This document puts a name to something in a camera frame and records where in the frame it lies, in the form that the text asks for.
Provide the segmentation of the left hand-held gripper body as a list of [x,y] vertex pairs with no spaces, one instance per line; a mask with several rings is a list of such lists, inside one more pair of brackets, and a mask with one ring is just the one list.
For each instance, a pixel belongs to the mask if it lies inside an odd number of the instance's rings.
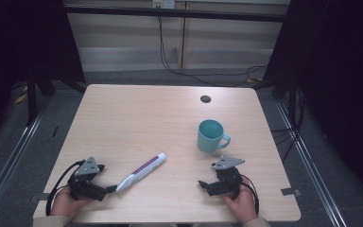
[[71,196],[77,200],[79,197],[102,201],[107,190],[92,183],[92,179],[104,169],[104,165],[99,165],[93,156],[81,162],[79,167],[67,181],[70,187]]

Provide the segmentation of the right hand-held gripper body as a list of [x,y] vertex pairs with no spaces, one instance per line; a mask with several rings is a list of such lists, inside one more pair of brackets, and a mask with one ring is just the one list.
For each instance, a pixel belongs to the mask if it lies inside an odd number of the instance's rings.
[[244,163],[245,160],[241,158],[221,156],[216,163],[212,164],[216,172],[217,182],[206,185],[207,193],[210,196],[231,193],[235,199],[242,183],[242,176],[236,167]]

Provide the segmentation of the white purple toothpaste tube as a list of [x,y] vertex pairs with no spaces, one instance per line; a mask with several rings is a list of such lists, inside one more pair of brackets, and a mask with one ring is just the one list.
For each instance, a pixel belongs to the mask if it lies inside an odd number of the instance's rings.
[[131,185],[139,182],[143,178],[145,178],[149,173],[155,170],[158,166],[160,166],[166,160],[166,155],[164,153],[160,153],[149,161],[144,163],[142,166],[135,169],[126,179],[124,179],[117,187],[116,192],[122,191],[130,187]]

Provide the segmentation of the teal cup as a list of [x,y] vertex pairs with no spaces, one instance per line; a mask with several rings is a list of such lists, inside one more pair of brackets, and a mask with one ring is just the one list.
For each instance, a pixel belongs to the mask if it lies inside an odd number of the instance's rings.
[[198,148],[212,153],[229,146],[231,137],[224,132],[223,126],[214,119],[203,120],[198,128]]

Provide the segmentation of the person's right hand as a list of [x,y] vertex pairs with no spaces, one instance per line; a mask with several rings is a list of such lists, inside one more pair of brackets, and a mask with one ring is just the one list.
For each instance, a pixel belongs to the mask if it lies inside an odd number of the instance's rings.
[[240,185],[238,196],[232,200],[228,194],[221,196],[236,219],[244,224],[258,218],[252,192],[243,184]]

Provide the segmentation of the person's left hand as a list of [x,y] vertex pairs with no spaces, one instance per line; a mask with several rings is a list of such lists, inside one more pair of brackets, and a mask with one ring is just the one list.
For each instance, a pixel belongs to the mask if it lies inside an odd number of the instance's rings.
[[73,199],[69,186],[65,186],[55,196],[50,215],[51,216],[66,216],[74,218],[78,211],[93,200],[89,198]]

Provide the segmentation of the grey tape strip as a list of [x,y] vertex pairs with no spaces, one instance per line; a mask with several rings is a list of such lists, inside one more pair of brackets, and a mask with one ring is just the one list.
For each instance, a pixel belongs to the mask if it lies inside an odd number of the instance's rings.
[[281,189],[281,192],[283,194],[283,196],[289,196],[289,195],[293,195],[294,197],[299,197],[302,192],[300,191],[300,189],[295,189],[295,188],[283,188]]
[[29,198],[30,202],[38,203],[40,201],[52,201],[54,196],[51,193],[42,193],[38,195],[31,195]]

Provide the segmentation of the black stand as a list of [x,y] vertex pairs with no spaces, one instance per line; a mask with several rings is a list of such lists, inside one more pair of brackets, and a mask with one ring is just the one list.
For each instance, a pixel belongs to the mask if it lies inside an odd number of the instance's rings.
[[59,80],[80,93],[86,91],[85,86],[79,85],[74,80],[66,78],[53,69],[47,67],[30,68],[27,73],[26,81],[28,103],[28,120],[26,124],[28,126],[36,120],[38,115],[36,87],[39,87],[44,96],[52,96],[56,93],[56,88],[53,85],[52,79]]

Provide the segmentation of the black curtain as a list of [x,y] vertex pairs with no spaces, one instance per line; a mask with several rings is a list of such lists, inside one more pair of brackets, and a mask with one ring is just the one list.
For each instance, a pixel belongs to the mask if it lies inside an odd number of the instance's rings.
[[329,141],[363,183],[363,0],[290,0],[265,73],[301,87]]
[[31,80],[52,95],[53,79],[85,91],[63,0],[0,0],[0,114],[15,83]]

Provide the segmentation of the black horizontal bar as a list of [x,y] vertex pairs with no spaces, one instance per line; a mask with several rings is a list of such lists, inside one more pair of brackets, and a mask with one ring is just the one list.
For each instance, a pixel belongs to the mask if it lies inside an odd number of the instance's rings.
[[219,12],[190,9],[144,9],[144,8],[113,8],[113,7],[93,7],[87,5],[65,5],[65,10],[70,13],[108,14],[108,15],[128,15],[128,16],[157,16],[175,18],[194,19],[215,19],[234,21],[255,21],[282,23],[290,18],[276,14],[255,14],[239,12]]

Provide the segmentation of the metal floor rail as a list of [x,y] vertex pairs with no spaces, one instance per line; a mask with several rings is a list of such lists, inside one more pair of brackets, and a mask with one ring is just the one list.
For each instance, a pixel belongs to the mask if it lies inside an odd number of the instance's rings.
[[26,125],[25,129],[22,132],[20,139],[18,140],[16,146],[12,150],[8,160],[0,171],[0,198],[2,197],[5,188],[9,183],[9,179],[11,178],[15,168],[19,165],[20,159],[25,153],[25,150],[30,143],[35,131],[38,129],[40,122],[42,120],[43,114],[51,100],[51,97],[47,97],[43,104],[41,105],[40,112],[35,116],[35,118]]
[[326,186],[323,178],[320,175],[320,172],[309,153],[309,149],[304,143],[302,137],[298,130],[293,127],[293,123],[288,118],[288,110],[285,104],[282,101],[277,101],[276,105],[280,112],[280,115],[284,121],[284,124],[289,131],[290,137],[293,139],[293,145],[298,151],[303,165],[311,179],[312,184],[314,185],[315,190],[320,198],[320,201],[331,220],[334,227],[348,227],[347,223],[342,216],[340,209],[338,208],[330,190]]

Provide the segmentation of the white wall power outlet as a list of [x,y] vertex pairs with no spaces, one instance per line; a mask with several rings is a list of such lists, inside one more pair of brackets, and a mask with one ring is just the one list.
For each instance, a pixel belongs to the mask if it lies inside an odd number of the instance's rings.
[[152,0],[155,9],[174,9],[175,0]]

